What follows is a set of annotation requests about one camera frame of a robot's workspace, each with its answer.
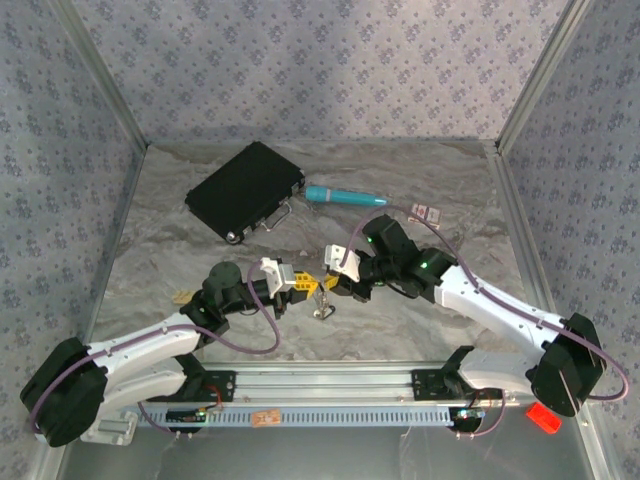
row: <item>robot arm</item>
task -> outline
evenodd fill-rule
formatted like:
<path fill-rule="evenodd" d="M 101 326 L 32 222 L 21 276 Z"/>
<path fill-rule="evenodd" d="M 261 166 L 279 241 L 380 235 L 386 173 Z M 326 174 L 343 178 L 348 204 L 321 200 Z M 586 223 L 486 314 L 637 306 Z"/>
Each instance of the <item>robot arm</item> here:
<path fill-rule="evenodd" d="M 406 297 L 422 297 L 462 313 L 509 338 L 523 353 L 518 357 L 461 347 L 439 371 L 412 373 L 416 400 L 471 400 L 485 389 L 497 389 L 498 394 L 501 390 L 531 390 L 555 412 L 577 414 L 602 375 L 604 361 L 557 332 L 523 321 L 511 308 L 531 312 L 599 347 L 591 321 L 578 314 L 565 320 L 537 310 L 473 276 L 483 290 L 509 308 L 498 306 L 470 284 L 454 258 L 436 248 L 419 250 L 387 215 L 369 222 L 363 232 L 373 256 L 349 252 L 341 266 L 345 249 L 330 245 L 325 250 L 327 269 L 338 274 L 332 292 L 366 302 L 375 286 L 387 285 Z M 304 273 L 294 273 L 290 265 L 268 258 L 263 259 L 261 269 L 267 279 L 252 284 L 258 299 L 273 307 L 276 318 L 287 304 L 310 297 L 308 285 L 313 282 Z M 138 401 L 153 397 L 171 402 L 202 401 L 194 393 L 206 386 L 206 375 L 191 353 L 228 330 L 227 314 L 254 308 L 239 268 L 230 262 L 219 263 L 202 290 L 163 322 L 88 346 L 76 338 L 60 343 L 20 398 L 53 447 L 78 438 L 109 412 Z M 61 381 L 70 367 L 78 368 Z"/>
<path fill-rule="evenodd" d="M 287 304 L 308 298 L 308 291 L 297 288 L 290 265 L 265 258 L 261 269 L 267 278 L 253 286 L 276 318 Z M 108 413 L 142 400 L 190 400 L 189 392 L 198 391 L 203 381 L 203 369 L 191 353 L 214 341 L 204 333 L 219 337 L 229 329 L 227 314 L 257 308 L 234 263 L 217 264 L 202 287 L 179 313 L 151 327 L 89 345 L 70 338 L 56 346 L 20 394 L 33 415 L 47 388 L 84 362 L 37 409 L 35 420 L 49 445 L 65 445 Z"/>
<path fill-rule="evenodd" d="M 578 413 L 604 372 L 605 362 L 563 335 L 523 319 L 514 310 L 570 330 L 599 347 L 589 319 L 576 313 L 566 320 L 539 310 L 473 275 L 480 285 L 476 289 L 453 257 L 436 248 L 419 250 L 398 222 L 387 215 L 369 222 L 363 233 L 374 256 L 362 251 L 350 252 L 341 267 L 345 249 L 330 245 L 325 250 L 327 268 L 339 274 L 337 285 L 332 289 L 334 293 L 366 302 L 371 298 L 373 287 L 387 285 L 404 296 L 422 297 L 459 312 L 510 339 L 523 355 L 467 348 L 458 354 L 455 371 L 451 363 L 447 367 L 449 376 L 455 377 L 449 379 L 450 384 L 462 382 L 465 388 L 475 390 L 532 391 L 556 413 L 565 416 Z M 498 297 L 507 308 L 497 305 L 480 289 Z"/>

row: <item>small tag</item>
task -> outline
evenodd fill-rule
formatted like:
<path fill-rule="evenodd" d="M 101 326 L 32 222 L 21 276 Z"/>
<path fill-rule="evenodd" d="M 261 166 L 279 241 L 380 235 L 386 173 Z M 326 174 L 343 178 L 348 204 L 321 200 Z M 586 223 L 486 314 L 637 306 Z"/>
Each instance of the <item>small tag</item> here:
<path fill-rule="evenodd" d="M 196 292 L 193 290 L 178 290 L 173 294 L 171 300 L 174 305 L 186 305 L 191 301 Z"/>
<path fill-rule="evenodd" d="M 440 228 L 440 218 L 442 217 L 442 210 L 433 207 L 427 207 L 426 205 L 420 205 L 419 203 L 414 203 L 413 207 L 411 207 L 411 211 L 423 220 L 429 222 L 435 228 Z M 409 217 L 409 221 L 412 223 L 420 223 L 414 217 Z"/>
<path fill-rule="evenodd" d="M 279 425 L 281 421 L 282 417 L 280 415 L 279 408 L 263 410 L 262 412 L 253 412 L 251 414 L 251 426 L 253 428 L 271 427 L 273 425 Z"/>

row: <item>white label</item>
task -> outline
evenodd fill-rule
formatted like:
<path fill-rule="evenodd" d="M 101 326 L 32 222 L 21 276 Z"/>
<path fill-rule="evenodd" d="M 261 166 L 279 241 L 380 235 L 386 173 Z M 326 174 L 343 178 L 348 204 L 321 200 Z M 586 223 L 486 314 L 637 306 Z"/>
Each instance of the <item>white label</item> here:
<path fill-rule="evenodd" d="M 413 207 L 411 207 L 411 211 L 423 220 L 429 222 L 435 228 L 440 228 L 440 217 L 442 216 L 441 210 L 433 207 L 427 207 L 426 205 L 420 205 L 419 203 L 414 203 Z M 409 217 L 409 221 L 412 223 L 420 223 L 414 217 Z"/>

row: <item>white bracket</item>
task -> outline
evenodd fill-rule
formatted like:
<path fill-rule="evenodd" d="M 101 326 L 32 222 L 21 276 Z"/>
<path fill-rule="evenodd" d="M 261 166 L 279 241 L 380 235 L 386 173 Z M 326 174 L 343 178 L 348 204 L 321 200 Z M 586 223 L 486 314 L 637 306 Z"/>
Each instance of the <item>white bracket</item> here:
<path fill-rule="evenodd" d="M 296 276 L 293 267 L 286 263 L 278 263 L 268 257 L 260 261 L 260 270 L 267 274 L 269 298 L 275 297 L 278 292 L 286 292 L 296 284 Z"/>
<path fill-rule="evenodd" d="M 341 267 L 346 248 L 340 245 L 327 245 L 324 249 L 324 263 L 331 272 L 342 273 L 354 282 L 360 281 L 360 257 L 354 252 L 349 252 L 347 263 Z"/>
<path fill-rule="evenodd" d="M 126 447 L 133 440 L 137 425 L 138 415 L 135 413 L 113 412 L 93 422 L 80 440 Z"/>

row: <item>yellow block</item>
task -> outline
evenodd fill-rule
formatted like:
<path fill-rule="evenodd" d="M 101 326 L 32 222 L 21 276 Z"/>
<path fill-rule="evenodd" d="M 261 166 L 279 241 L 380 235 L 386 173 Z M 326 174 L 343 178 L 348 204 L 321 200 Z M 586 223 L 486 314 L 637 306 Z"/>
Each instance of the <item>yellow block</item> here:
<path fill-rule="evenodd" d="M 174 305 L 186 305 L 191 301 L 195 294 L 195 290 L 178 290 L 173 294 L 171 300 L 173 301 Z"/>
<path fill-rule="evenodd" d="M 307 292 L 307 298 L 309 298 L 318 288 L 318 281 L 307 272 L 296 273 L 296 284 L 293 288 L 299 292 Z"/>

